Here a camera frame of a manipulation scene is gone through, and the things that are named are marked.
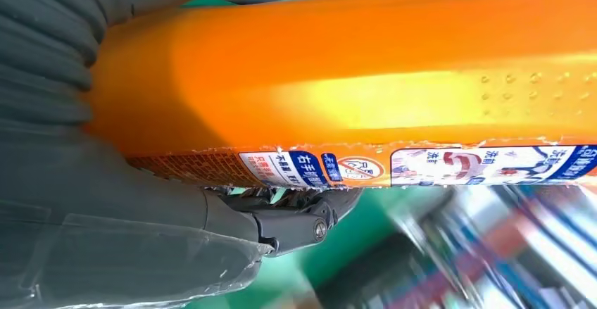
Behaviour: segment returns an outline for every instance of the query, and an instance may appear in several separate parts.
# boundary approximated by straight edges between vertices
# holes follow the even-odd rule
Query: blue label stripe
[[[290,151],[288,153],[294,167],[309,186],[329,186],[316,156],[305,151]]]
[[[575,180],[591,172],[597,166],[597,146],[577,146],[566,163],[547,180]]]
[[[466,184],[482,184],[483,181],[485,181],[484,177],[473,177],[472,179],[468,180],[468,182]]]
[[[323,153],[321,161],[323,161],[323,166],[329,179],[334,182],[341,182],[342,176],[340,175],[340,167],[338,167],[336,156],[332,153]]]

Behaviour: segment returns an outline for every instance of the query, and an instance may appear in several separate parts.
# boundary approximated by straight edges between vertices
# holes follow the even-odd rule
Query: screw
[[[318,220],[315,223],[313,233],[315,234],[315,240],[323,241],[323,239],[325,239],[325,235],[327,234],[327,225],[323,220]]]

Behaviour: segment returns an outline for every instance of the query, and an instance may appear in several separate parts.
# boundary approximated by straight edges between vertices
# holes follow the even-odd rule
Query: white label
[[[309,187],[294,167],[289,152],[240,153],[243,163],[268,186]]]
[[[349,180],[377,179],[384,174],[384,167],[369,158],[348,157],[338,160],[340,175]]]
[[[520,184],[544,181],[576,146],[401,149],[391,156],[392,185]]]

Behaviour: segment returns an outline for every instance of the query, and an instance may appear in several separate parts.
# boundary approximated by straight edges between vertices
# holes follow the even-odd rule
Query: warning symbol
[[[369,158],[348,157],[338,161],[344,179],[371,180],[384,174],[384,166]]]

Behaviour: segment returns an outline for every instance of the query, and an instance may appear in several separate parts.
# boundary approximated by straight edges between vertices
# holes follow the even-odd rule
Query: plastic wrap
[[[0,202],[0,307],[178,308],[243,289],[271,250],[201,229],[58,219],[43,208]]]

